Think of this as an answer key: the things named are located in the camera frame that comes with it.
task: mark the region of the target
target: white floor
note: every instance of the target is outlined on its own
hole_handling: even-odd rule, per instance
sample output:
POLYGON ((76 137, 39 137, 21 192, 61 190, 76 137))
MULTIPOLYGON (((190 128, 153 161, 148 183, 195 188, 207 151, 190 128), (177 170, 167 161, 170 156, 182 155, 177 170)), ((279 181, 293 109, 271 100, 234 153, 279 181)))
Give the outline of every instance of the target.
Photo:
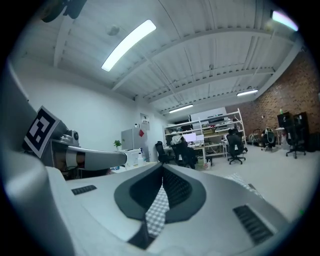
POLYGON ((289 221, 301 215, 308 207, 309 199, 320 178, 320 151, 298 152, 286 157, 286 150, 261 151, 260 147, 248 145, 243 164, 226 158, 214 158, 211 170, 196 169, 208 174, 227 176, 239 174, 247 184, 252 184, 270 204, 276 207, 289 221))

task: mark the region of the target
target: metal shelving unit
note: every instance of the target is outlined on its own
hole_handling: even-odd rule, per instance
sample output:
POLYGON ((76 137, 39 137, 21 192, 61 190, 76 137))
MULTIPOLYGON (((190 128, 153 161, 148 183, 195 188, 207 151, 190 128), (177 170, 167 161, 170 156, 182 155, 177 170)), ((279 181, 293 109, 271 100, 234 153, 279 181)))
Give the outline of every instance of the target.
MULTIPOLYGON (((244 122, 242 120, 239 108, 237 109, 236 112, 231 112, 231 113, 227 113, 227 114, 223 114, 223 115, 219 115, 219 116, 215 116, 215 117, 210 117, 210 118, 205 118, 205 119, 198 119, 198 120, 194 120, 194 121, 190 121, 190 122, 184 122, 184 123, 179 123, 179 124, 167 126, 164 129, 178 128, 178 127, 181 127, 181 126, 187 126, 187 125, 192 125, 192 124, 199 124, 200 128, 181 131, 181 132, 176 132, 176 133, 165 134, 164 136, 174 136, 174 135, 178 135, 178 134, 187 134, 187 133, 193 133, 193 132, 197 132, 197 131, 201 131, 201 135, 203 135, 204 134, 204 130, 212 129, 212 127, 210 127, 210 126, 203 127, 203 122, 219 120, 221 118, 227 118, 227 117, 231 117, 231 116, 234 116, 234 118, 237 121, 233 121, 233 122, 229 122, 229 123, 219 123, 219 124, 216 124, 214 126, 214 128, 218 128, 218 127, 222 127, 222 126, 230 126, 230 125, 234 125, 234 124, 239 124, 242 127, 239 130, 239 132, 243 132, 244 144, 245 144, 245 147, 247 147, 244 122)), ((214 138, 214 137, 222 137, 223 135, 227 135, 229 129, 230 129, 230 127, 217 131, 216 133, 219 133, 219 134, 204 135, 204 146, 197 147, 197 149, 202 149, 203 159, 205 159, 206 157, 222 156, 224 154, 223 152, 206 154, 206 149, 207 148, 221 147, 223 145, 222 143, 214 143, 214 144, 206 145, 206 144, 208 144, 208 142, 206 142, 206 139, 214 138)))

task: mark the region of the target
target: white refrigerator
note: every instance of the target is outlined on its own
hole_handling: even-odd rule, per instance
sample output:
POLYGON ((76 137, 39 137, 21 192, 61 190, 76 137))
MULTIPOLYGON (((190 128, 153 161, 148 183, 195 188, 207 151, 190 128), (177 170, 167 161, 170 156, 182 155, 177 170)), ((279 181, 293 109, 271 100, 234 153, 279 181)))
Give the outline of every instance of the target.
POLYGON ((137 150, 142 148, 147 162, 149 162, 147 130, 143 128, 131 128, 121 132, 122 150, 137 150))

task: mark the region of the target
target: ceiling light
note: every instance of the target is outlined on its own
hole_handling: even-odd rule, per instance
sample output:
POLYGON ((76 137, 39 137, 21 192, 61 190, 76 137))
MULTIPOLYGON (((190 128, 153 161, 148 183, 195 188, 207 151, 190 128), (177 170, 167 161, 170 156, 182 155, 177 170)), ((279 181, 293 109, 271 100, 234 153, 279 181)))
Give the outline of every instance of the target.
POLYGON ((169 111, 169 113, 174 113, 174 112, 177 112, 177 111, 180 111, 180 110, 185 110, 185 109, 191 108, 191 107, 193 107, 193 106, 194 106, 193 104, 188 105, 188 106, 183 106, 183 107, 180 107, 180 108, 171 110, 171 111, 169 111))
POLYGON ((294 31, 298 31, 298 26, 286 15, 282 14, 279 11, 273 11, 272 12, 272 19, 276 22, 280 22, 289 28, 293 29, 294 31))
POLYGON ((244 95, 248 95, 248 94, 255 94, 257 93, 258 90, 249 90, 249 91, 245 91, 245 92, 240 92, 237 94, 237 96, 244 96, 244 95))
POLYGON ((111 52, 109 57, 102 65, 102 69, 105 71, 110 71, 112 67, 117 63, 118 60, 137 42, 148 35, 150 32, 156 29, 155 24, 151 20, 146 20, 140 26, 138 26, 134 31, 126 36, 125 39, 118 44, 118 46, 111 52))

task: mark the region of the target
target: red brick wall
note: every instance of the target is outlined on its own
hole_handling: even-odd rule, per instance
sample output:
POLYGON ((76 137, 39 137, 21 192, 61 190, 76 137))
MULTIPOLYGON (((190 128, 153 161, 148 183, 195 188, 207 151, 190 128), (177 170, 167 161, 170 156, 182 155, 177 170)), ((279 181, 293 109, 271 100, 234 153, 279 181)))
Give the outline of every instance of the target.
POLYGON ((320 132, 320 78, 309 53, 300 52, 282 76, 255 101, 226 106, 226 112, 240 109, 245 135, 254 129, 278 127, 280 109, 295 115, 306 112, 310 133, 320 132))

